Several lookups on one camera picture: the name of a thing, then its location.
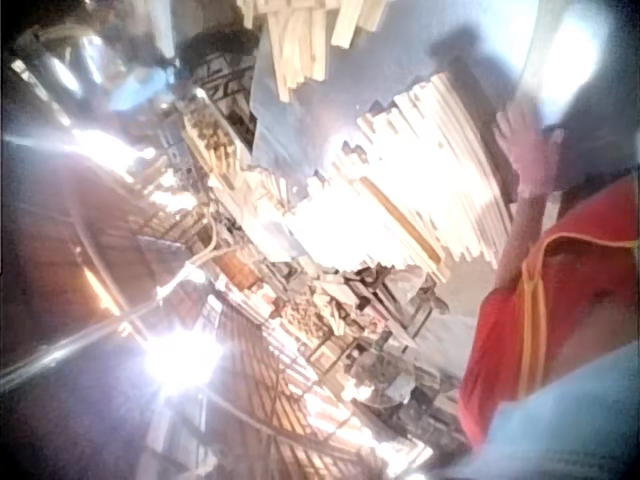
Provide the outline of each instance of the glove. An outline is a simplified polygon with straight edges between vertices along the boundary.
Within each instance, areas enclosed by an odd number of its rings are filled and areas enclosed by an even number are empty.
[[[495,135],[500,148],[518,172],[519,197],[548,195],[558,171],[558,152],[564,131],[542,135],[535,105],[529,100],[510,103],[498,113]]]

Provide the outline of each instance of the hand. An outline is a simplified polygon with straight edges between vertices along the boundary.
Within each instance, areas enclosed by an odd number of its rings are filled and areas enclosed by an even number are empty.
[[[534,197],[548,195],[558,170],[558,151],[563,130],[555,130],[544,138],[535,105],[530,101],[515,101],[498,113],[496,140],[520,176],[518,195]]]

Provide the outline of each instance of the person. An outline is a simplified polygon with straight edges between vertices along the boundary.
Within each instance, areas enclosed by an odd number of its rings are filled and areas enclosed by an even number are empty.
[[[498,143],[519,176],[519,187],[509,239],[494,289],[480,307],[460,389],[460,422],[477,450],[490,427],[500,423],[501,405],[538,405],[536,395],[548,401],[562,386],[558,382],[638,337],[637,174],[573,207],[541,234],[563,132],[543,136],[531,101],[512,103],[497,124]],[[586,376],[597,386],[598,378]],[[571,410],[571,404],[545,405],[549,415]],[[593,408],[581,411],[595,414]],[[567,427],[561,420],[553,417]],[[543,424],[549,421],[546,417]],[[585,415],[582,421],[591,418]]]

